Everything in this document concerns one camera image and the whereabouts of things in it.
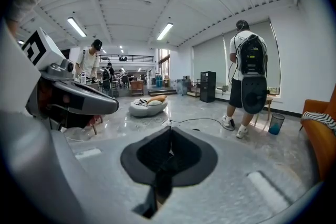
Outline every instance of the polished floor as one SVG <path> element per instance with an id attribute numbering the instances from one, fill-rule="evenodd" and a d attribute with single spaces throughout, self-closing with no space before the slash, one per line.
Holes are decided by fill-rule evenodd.
<path id="1" fill-rule="evenodd" d="M 169 120 L 182 122 L 188 119 L 202 120 L 183 123 L 171 122 L 170 124 L 199 129 L 202 132 L 228 140 L 237 140 L 235 131 L 224 129 L 216 121 L 205 120 L 205 118 L 209 118 L 221 121 L 226 111 L 227 103 L 225 102 L 204 103 L 194 97 L 170 95 L 167 98 L 168 106 L 162 113 L 150 118 L 136 118 L 131 116 L 128 111 L 130 102 L 136 98 L 118 98 L 120 103 L 118 111 L 112 115 L 103 116 L 103 122 L 96 124 L 97 135 L 94 134 L 92 127 L 65 131 L 69 143 L 136 135 L 137 132 L 144 130 L 148 130 L 150 134 L 151 129 L 162 124 L 169 124 Z M 242 117 L 243 111 L 237 109 L 233 116 L 236 130 L 240 126 Z M 267 112 L 261 112 L 256 125 L 254 126 L 254 118 L 249 126 L 248 135 L 239 141 L 276 162 L 279 168 L 298 177 L 302 185 L 308 189 L 318 181 L 316 158 L 304 129 L 299 131 L 301 127 L 299 118 L 287 115 L 285 117 L 280 133 L 272 135 L 268 133 L 270 121 L 267 121 Z"/>

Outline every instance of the wastebasket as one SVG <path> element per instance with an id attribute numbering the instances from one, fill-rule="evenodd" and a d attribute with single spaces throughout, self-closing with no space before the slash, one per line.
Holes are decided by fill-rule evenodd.
<path id="1" fill-rule="evenodd" d="M 285 117 L 280 114 L 272 114 L 271 123 L 269 124 L 268 132 L 271 134 L 278 134 Z"/>

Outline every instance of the white bean bag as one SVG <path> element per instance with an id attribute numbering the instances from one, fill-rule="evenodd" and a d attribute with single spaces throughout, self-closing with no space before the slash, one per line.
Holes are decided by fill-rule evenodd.
<path id="1" fill-rule="evenodd" d="M 131 102 L 130 107 L 128 110 L 130 111 L 131 115 L 136 117 L 145 117 L 145 116 L 153 116 L 158 114 L 159 112 L 163 111 L 168 102 L 167 99 L 165 99 L 162 103 L 157 105 L 148 105 L 148 106 L 142 106 L 137 105 L 135 103 L 139 102 L 139 99 L 135 99 L 133 102 Z"/>

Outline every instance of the black cabinet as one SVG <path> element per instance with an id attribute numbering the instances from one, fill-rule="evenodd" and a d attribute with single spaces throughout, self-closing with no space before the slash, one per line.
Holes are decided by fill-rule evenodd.
<path id="1" fill-rule="evenodd" d="M 201 95 L 199 99 L 203 102 L 215 101 L 216 95 L 216 72 L 201 72 Z"/>

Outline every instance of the ceiling light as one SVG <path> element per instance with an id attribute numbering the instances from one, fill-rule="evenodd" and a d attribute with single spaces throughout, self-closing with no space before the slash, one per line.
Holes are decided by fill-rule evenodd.
<path id="1" fill-rule="evenodd" d="M 86 37 L 86 34 L 82 31 L 82 29 L 80 29 L 80 27 L 72 17 L 68 18 L 68 22 L 82 37 Z"/>
<path id="2" fill-rule="evenodd" d="M 166 25 L 166 27 L 163 29 L 163 31 L 161 32 L 161 34 L 157 37 L 157 40 L 162 40 L 162 38 L 164 38 L 164 36 L 168 33 L 168 31 L 173 27 L 173 24 L 168 23 Z"/>

